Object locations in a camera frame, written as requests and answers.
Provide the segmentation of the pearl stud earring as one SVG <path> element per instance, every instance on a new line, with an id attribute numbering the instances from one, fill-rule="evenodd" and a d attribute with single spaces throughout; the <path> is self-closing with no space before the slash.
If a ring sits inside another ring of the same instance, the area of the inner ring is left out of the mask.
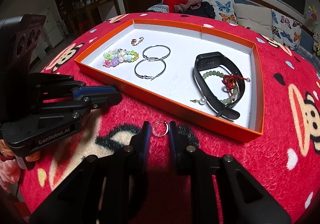
<path id="1" fill-rule="evenodd" d="M 205 105 L 207 103 L 207 99 L 205 97 L 201 97 L 199 100 L 194 99 L 191 102 L 198 103 L 200 105 Z"/>

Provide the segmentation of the silver hoop earring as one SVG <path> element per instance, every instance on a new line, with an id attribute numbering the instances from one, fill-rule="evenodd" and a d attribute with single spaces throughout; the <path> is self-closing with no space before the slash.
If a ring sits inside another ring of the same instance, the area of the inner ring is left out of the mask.
<path id="1" fill-rule="evenodd" d="M 146 47 L 142 56 L 149 61 L 165 60 L 171 54 L 171 49 L 165 45 L 154 45 Z"/>
<path id="2" fill-rule="evenodd" d="M 141 79 L 154 80 L 161 76 L 166 68 L 167 65 L 162 59 L 143 59 L 136 64 L 134 72 Z"/>

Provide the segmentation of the black smart band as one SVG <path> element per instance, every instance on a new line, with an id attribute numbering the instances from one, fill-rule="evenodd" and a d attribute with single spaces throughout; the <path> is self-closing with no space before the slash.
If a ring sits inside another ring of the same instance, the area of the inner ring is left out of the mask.
<path id="1" fill-rule="evenodd" d="M 228 93 L 228 98 L 220 100 L 206 83 L 209 76 L 218 76 Z M 194 63 L 193 77 L 200 88 L 202 96 L 216 112 L 217 117 L 223 117 L 234 121 L 240 117 L 240 113 L 233 107 L 241 100 L 245 93 L 246 82 L 240 69 L 233 61 L 220 52 L 199 54 Z"/>

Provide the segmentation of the dark wooden side table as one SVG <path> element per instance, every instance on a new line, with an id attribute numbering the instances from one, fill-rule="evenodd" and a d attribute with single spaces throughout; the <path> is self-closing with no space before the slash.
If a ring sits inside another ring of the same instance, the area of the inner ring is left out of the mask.
<path id="1" fill-rule="evenodd" d="M 80 36 L 87 29 L 91 29 L 101 23 L 103 19 L 101 18 L 100 8 L 109 3 L 113 4 L 117 15 L 121 15 L 118 0 L 96 0 L 84 7 L 71 11 L 67 17 L 72 32 L 76 36 Z"/>

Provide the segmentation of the orange shallow tray box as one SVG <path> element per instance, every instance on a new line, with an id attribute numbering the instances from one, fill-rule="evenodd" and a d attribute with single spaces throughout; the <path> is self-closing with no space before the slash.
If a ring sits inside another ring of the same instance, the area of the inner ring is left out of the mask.
<path id="1" fill-rule="evenodd" d="M 103 54 L 115 48 L 130 47 L 132 37 L 142 35 L 137 46 L 141 53 L 146 47 L 163 44 L 170 48 L 164 73 L 155 80 L 140 79 L 134 65 L 103 66 Z M 217 50 L 250 78 L 245 93 L 236 104 L 238 119 L 216 116 L 208 105 L 191 101 L 200 96 L 192 75 L 197 55 Z M 132 19 L 95 40 L 75 58 L 82 73 L 138 100 L 186 121 L 237 141 L 248 143 L 263 134 L 264 84 L 257 45 L 252 41 L 214 28 L 177 21 Z"/>

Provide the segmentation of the pile of clothes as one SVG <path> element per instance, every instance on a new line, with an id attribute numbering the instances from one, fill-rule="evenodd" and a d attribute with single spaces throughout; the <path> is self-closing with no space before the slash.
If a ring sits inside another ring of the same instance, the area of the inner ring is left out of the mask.
<path id="1" fill-rule="evenodd" d="M 161 3 L 149 7 L 147 12 L 193 15 L 209 19 L 216 17 L 214 7 L 203 0 L 162 0 Z"/>

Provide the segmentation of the blue sofa bed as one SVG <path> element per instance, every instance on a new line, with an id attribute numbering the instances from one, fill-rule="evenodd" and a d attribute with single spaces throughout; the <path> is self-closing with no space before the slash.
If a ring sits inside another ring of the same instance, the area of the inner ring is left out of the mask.
<path id="1" fill-rule="evenodd" d="M 256 2 L 254 2 L 253 0 L 234 0 L 235 3 L 241 3 L 241 4 L 248 4 L 248 5 L 252 5 L 252 6 L 256 6 L 256 7 L 267 7 L 264 4 L 258 4 Z M 300 44 L 299 47 L 296 50 L 291 50 L 294 51 L 296 53 L 298 53 L 300 56 L 302 56 L 304 59 L 307 59 L 309 62 L 315 64 L 315 66 L 319 66 L 319 56 L 317 56 L 314 52 L 313 52 L 313 33 L 309 34 L 306 29 L 303 28 L 303 25 L 301 24 L 301 29 L 302 29 L 302 34 L 301 34 L 301 40 L 300 40 Z M 275 41 L 273 38 L 270 39 L 272 43 L 278 43 L 277 41 Z"/>

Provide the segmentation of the beige pillow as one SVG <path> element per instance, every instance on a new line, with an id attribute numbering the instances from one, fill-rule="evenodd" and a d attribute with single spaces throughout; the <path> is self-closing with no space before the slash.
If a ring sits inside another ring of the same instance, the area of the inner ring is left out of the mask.
<path id="1" fill-rule="evenodd" d="M 233 7 L 238 25 L 272 39 L 271 9 L 241 3 L 235 3 Z"/>

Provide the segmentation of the left butterfly pillow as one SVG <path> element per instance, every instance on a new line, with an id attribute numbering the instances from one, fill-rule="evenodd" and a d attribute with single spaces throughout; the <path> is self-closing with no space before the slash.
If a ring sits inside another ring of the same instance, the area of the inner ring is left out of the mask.
<path id="1" fill-rule="evenodd" d="M 206 0 L 215 11 L 215 19 L 229 24 L 237 24 L 234 11 L 234 0 Z"/>

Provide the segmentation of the butterfly pillow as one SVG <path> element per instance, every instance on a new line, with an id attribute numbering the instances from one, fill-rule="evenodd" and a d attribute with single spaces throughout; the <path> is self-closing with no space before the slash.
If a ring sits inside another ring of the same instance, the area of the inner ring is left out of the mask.
<path id="1" fill-rule="evenodd" d="M 273 39 L 291 50 L 299 47 L 301 24 L 275 10 L 271 10 Z"/>
<path id="2" fill-rule="evenodd" d="M 206 0 L 215 11 L 215 19 L 229 24 L 237 24 L 234 11 L 234 0 Z"/>

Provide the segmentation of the right butterfly pillow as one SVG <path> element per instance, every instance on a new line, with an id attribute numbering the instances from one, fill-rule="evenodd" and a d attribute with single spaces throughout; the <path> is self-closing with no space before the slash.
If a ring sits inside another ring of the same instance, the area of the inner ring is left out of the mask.
<path id="1" fill-rule="evenodd" d="M 273 39 L 291 50 L 299 47 L 301 24 L 275 10 L 271 10 Z"/>

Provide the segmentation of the plush toys group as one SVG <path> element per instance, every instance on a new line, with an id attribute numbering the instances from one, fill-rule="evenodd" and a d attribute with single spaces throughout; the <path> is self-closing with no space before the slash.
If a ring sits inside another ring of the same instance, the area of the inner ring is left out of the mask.
<path id="1" fill-rule="evenodd" d="M 319 34 L 317 32 L 313 32 L 313 41 L 313 52 L 320 56 Z"/>

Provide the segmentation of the colourful pinwheel flower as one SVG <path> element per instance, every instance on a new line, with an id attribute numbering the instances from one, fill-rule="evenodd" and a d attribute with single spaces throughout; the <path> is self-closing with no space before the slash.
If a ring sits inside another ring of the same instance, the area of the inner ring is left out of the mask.
<path id="1" fill-rule="evenodd" d="M 315 9 L 315 6 L 308 6 L 308 14 L 310 15 L 312 21 L 313 21 L 313 27 L 316 28 L 316 21 L 317 18 L 317 11 Z"/>

